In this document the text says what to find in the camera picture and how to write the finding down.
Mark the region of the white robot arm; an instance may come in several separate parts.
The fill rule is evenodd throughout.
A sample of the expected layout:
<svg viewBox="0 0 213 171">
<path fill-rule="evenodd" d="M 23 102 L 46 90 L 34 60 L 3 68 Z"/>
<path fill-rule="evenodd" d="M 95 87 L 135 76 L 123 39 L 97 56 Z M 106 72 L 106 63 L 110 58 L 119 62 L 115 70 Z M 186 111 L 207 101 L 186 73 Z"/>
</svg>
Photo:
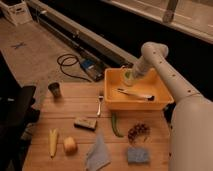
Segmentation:
<svg viewBox="0 0 213 171">
<path fill-rule="evenodd" d="M 169 171 L 213 171 L 213 101 L 205 98 L 166 61 L 168 46 L 146 42 L 133 77 L 154 67 L 176 106 L 171 119 Z"/>
</svg>

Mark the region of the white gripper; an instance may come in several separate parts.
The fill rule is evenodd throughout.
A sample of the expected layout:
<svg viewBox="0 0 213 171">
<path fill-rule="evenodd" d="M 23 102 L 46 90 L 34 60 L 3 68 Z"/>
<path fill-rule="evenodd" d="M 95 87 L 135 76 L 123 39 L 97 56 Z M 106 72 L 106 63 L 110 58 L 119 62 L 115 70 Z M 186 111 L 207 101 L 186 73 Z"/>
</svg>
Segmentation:
<svg viewBox="0 0 213 171">
<path fill-rule="evenodd" d="M 131 78 L 133 80 L 142 78 L 151 68 L 151 64 L 144 58 L 140 57 L 135 61 L 131 70 Z"/>
</svg>

